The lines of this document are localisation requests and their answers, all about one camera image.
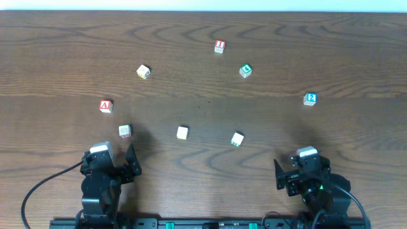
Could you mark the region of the blue number 2 block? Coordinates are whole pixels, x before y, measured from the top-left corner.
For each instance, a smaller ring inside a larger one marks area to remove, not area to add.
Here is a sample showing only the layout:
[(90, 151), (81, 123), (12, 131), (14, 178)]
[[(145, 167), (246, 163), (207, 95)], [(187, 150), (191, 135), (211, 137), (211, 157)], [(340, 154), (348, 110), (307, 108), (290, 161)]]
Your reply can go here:
[(317, 103), (317, 94), (307, 92), (303, 98), (303, 104), (305, 106), (314, 106)]

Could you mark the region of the red letter I block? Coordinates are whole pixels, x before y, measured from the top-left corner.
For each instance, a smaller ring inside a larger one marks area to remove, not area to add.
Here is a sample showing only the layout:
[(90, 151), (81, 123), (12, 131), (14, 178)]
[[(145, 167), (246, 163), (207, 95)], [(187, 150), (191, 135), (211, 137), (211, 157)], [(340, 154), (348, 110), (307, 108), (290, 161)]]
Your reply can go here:
[(225, 48), (226, 42), (223, 40), (216, 40), (214, 51), (216, 53), (223, 53)]

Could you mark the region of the red letter A block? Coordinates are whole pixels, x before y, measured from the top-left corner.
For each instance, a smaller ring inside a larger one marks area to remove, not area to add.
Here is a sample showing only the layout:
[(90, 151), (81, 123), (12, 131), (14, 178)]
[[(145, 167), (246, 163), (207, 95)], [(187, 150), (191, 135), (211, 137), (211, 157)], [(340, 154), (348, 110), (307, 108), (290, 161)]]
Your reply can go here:
[(113, 103), (111, 101), (100, 101), (99, 110), (103, 113), (112, 113)]

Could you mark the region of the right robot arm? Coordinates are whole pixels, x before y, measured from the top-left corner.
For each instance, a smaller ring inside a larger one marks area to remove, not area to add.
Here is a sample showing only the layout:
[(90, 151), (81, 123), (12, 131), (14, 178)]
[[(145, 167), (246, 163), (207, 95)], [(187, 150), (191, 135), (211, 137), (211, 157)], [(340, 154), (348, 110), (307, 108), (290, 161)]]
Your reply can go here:
[(300, 195), (308, 212), (291, 223), (293, 228), (350, 228), (347, 211), (352, 198), (350, 181), (331, 173), (329, 159), (319, 154), (292, 157), (295, 170), (283, 171), (274, 161), (276, 187), (290, 197)]

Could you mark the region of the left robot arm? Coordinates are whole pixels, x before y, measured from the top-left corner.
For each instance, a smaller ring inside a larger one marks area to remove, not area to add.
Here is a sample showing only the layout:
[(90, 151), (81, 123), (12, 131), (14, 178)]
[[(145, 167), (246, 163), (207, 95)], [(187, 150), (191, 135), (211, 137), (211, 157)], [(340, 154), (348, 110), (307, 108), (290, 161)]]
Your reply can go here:
[(130, 144), (125, 154), (127, 161), (114, 166), (108, 142), (92, 146), (81, 159), (80, 172), (85, 176), (81, 191), (83, 209), (77, 214), (75, 228), (130, 228), (129, 219), (118, 212), (121, 186), (132, 183), (142, 169)]

